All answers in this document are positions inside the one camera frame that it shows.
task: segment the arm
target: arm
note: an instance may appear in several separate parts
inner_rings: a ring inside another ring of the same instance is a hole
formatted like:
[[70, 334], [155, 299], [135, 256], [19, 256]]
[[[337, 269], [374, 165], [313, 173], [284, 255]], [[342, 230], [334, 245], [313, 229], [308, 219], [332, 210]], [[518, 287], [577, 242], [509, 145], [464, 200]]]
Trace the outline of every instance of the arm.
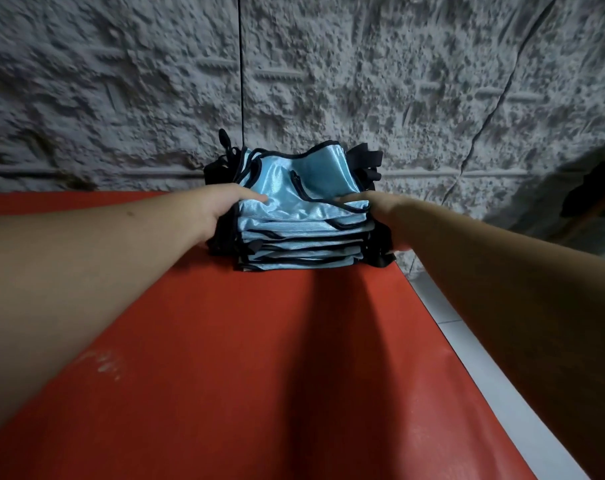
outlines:
[[504, 373], [593, 478], [605, 478], [605, 260], [443, 207], [368, 192]]
[[0, 217], [0, 425], [243, 198], [266, 199], [211, 185]]

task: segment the red surface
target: red surface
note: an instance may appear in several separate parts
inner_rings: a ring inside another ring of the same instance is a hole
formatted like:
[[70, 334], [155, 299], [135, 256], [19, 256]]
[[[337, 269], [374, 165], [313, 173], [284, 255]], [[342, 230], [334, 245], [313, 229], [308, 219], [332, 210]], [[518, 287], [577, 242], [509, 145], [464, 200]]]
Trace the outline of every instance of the red surface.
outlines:
[[[0, 195], [0, 214], [143, 193]], [[0, 478], [531, 479], [397, 266], [192, 253], [0, 430]]]

